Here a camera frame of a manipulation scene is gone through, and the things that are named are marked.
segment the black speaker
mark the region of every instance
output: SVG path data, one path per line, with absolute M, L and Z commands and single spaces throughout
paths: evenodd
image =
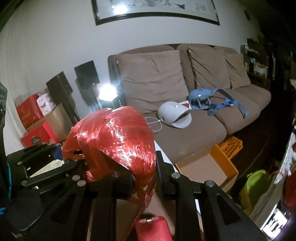
M 53 101 L 63 104 L 70 120 L 75 125 L 79 120 L 79 116 L 75 111 L 75 102 L 72 97 L 73 89 L 70 86 L 64 72 L 59 73 L 46 83 L 47 88 Z
M 62 103 L 73 92 L 64 72 L 59 73 L 46 83 L 50 95 L 56 104 Z
M 100 83 L 93 60 L 74 68 L 80 88 L 87 90 Z

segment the white helmet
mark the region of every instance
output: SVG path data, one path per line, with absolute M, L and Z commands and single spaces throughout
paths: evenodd
M 177 102 L 168 101 L 158 109 L 159 119 L 169 126 L 185 128 L 191 123 L 190 109 Z

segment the sofa cushion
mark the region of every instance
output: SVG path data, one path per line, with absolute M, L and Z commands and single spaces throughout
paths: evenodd
M 229 48 L 229 47 L 215 46 L 214 49 L 215 50 L 223 50 L 224 53 L 237 53 L 236 50 Z
M 227 69 L 230 78 L 231 89 L 237 89 L 239 87 L 248 86 L 251 81 L 244 68 L 244 59 L 242 54 L 225 54 Z
M 154 52 L 162 52 L 162 51 L 169 51 L 174 50 L 173 47 L 168 45 L 155 45 L 155 46 L 148 46 L 148 47 L 142 47 L 137 49 L 131 49 L 127 50 L 125 52 L 122 52 L 121 54 L 126 53 L 154 53 Z M 110 82 L 117 88 L 118 94 L 123 94 L 121 90 L 121 78 L 118 71 L 118 66 L 116 62 L 116 55 L 110 55 L 108 57 L 108 68 L 109 68 L 109 76 L 110 76 Z
M 173 164 L 197 152 L 210 151 L 226 137 L 225 127 L 214 116 L 208 116 L 203 110 L 191 110 L 190 113 L 192 121 L 188 127 L 178 129 L 162 123 L 162 129 L 155 134 L 154 140 Z M 144 116 L 156 118 L 157 114 Z M 159 123 L 149 126 L 153 130 L 160 128 Z
M 116 56 L 127 105 L 142 114 L 157 111 L 166 101 L 188 96 L 178 50 Z
M 225 53 L 214 49 L 189 47 L 189 59 L 199 88 L 230 88 Z
M 253 84 L 238 88 L 235 91 L 255 102 L 261 110 L 263 110 L 271 100 L 271 94 L 268 90 Z
M 236 90 L 226 89 L 226 91 L 249 112 L 249 114 L 243 118 L 239 108 L 234 105 L 231 107 L 224 107 L 214 114 L 223 126 L 225 126 L 227 134 L 230 135 L 256 120 L 260 115 L 260 107 Z M 214 104 L 221 104 L 224 99 L 225 97 L 222 94 L 216 92 L 210 98 L 210 101 Z
M 180 50 L 181 66 L 183 70 L 183 76 L 185 83 L 187 85 L 188 91 L 192 91 L 196 88 L 194 83 L 194 75 L 191 67 L 190 60 L 188 58 L 188 48 L 189 46 L 204 48 L 204 49 L 213 49 L 212 47 L 205 44 L 180 44 L 176 49 Z

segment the red box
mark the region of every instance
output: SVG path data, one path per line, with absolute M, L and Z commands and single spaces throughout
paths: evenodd
M 59 139 L 50 128 L 47 121 L 41 123 L 39 127 L 30 130 L 21 138 L 25 147 L 30 147 L 42 142 L 46 142 L 48 145 L 58 143 Z
M 22 104 L 16 107 L 17 113 L 25 129 L 43 118 L 42 112 L 37 104 L 38 95 L 31 95 Z

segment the silver screw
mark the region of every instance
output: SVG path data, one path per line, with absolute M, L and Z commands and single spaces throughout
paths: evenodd
M 74 175 L 74 176 L 72 177 L 72 180 L 73 180 L 73 181 L 79 181 L 79 180 L 80 180 L 80 176 L 79 176 L 79 175 Z
M 214 181 L 212 181 L 212 180 L 207 180 L 205 183 L 206 183 L 207 186 L 209 186 L 209 187 L 213 187 L 213 186 L 215 186 L 215 183 L 214 183 Z
M 80 187 L 84 186 L 85 184 L 86 184 L 85 180 L 80 180 L 80 181 L 77 182 L 77 185 L 80 186 Z
M 21 184 L 22 186 L 26 185 L 26 183 L 27 183 L 27 180 L 22 180 L 22 181 L 20 182 L 20 184 Z
M 119 172 L 112 172 L 112 177 L 120 177 L 120 173 Z
M 181 175 L 180 175 L 180 173 L 178 173 L 178 172 L 174 172 L 174 173 L 172 173 L 172 177 L 173 178 L 179 178 Z

